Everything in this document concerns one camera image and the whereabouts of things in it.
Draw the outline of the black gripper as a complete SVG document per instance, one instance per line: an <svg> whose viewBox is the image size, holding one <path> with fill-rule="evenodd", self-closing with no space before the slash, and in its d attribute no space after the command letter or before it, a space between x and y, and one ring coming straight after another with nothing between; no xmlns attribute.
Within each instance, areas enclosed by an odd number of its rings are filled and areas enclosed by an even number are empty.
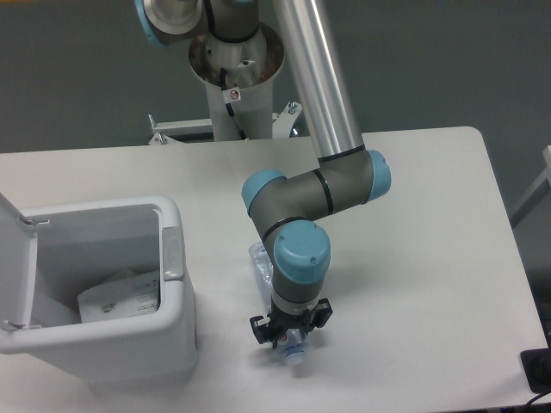
<svg viewBox="0 0 551 413"><path fill-rule="evenodd" d="M268 317L255 316L250 318L251 329L259 344L270 343L277 347L278 340L287 330L298 329L305 334L323 328L333 310L328 298L323 298L316 305L310 305L298 315L286 313L271 303Z"/></svg>

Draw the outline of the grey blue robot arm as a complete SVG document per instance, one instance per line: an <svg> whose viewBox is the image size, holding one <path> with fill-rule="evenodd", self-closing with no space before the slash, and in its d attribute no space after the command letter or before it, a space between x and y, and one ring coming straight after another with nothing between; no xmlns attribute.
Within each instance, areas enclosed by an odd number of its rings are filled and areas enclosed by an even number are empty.
<svg viewBox="0 0 551 413"><path fill-rule="evenodd" d="M278 29L261 22L256 1L138 1L146 38L168 46L190 40L189 63L207 90L217 140L272 135L272 83L291 65L319 165L287 177L278 170L250 176L242 198L273 264L270 308L253 317L260 343L291 329L309 333L332 314L320 295L331 257L317 220L386 194L391 173L366 149L341 76L321 1L276 1Z"/></svg>

